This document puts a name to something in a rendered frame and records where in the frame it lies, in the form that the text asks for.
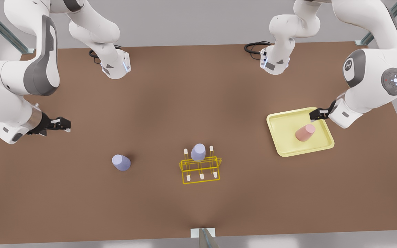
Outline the pink cup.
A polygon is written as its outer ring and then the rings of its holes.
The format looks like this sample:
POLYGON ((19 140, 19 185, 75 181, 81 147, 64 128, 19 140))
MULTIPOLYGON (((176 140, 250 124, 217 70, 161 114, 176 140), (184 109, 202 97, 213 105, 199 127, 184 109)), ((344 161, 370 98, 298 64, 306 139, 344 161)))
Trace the pink cup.
POLYGON ((301 141, 301 142, 305 142, 307 140, 309 140, 312 135, 315 133, 316 131, 316 127, 312 124, 307 124, 301 128, 299 128, 296 133, 295 133, 295 137, 301 141))

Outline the silver frame post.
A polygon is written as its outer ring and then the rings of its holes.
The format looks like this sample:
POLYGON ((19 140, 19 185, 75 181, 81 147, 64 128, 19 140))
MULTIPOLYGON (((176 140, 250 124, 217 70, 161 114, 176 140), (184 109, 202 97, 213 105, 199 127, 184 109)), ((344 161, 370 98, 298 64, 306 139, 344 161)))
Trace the silver frame post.
POLYGON ((377 46, 382 49, 392 49, 397 46, 397 0, 392 7, 387 7, 383 3, 370 6, 370 2, 365 3, 369 7, 364 11, 363 24, 358 26, 368 30, 368 34, 361 40, 355 41, 357 46, 369 45, 375 41, 377 46))
POLYGON ((25 46, 1 21, 0 34, 21 54, 33 54, 35 52, 35 49, 25 46))
POLYGON ((215 237, 215 228, 190 229, 191 238, 198 238, 200 248, 220 248, 215 237))

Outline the purple cup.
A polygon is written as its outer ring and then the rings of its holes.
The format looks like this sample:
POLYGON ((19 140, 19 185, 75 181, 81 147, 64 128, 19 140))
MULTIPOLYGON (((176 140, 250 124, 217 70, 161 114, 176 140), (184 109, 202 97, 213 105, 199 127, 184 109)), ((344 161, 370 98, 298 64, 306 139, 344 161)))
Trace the purple cup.
POLYGON ((121 154, 115 154, 112 157, 112 163, 119 171, 127 171, 131 167, 131 161, 128 157, 121 154))
POLYGON ((202 161, 205 159, 205 146, 201 143, 196 144, 191 151, 191 158, 194 161, 202 161))

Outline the yellow square tray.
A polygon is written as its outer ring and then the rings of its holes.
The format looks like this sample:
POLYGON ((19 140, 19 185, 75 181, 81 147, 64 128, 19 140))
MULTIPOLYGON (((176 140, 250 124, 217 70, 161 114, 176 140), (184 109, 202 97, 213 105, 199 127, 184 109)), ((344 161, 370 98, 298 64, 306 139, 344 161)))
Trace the yellow square tray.
POLYGON ((315 107, 302 108, 270 114, 266 117, 274 145, 280 156, 290 157, 334 147, 335 142, 326 121, 311 122, 309 113, 315 109, 315 107), (307 124, 314 125, 315 133, 307 141, 299 141, 295 133, 307 124))

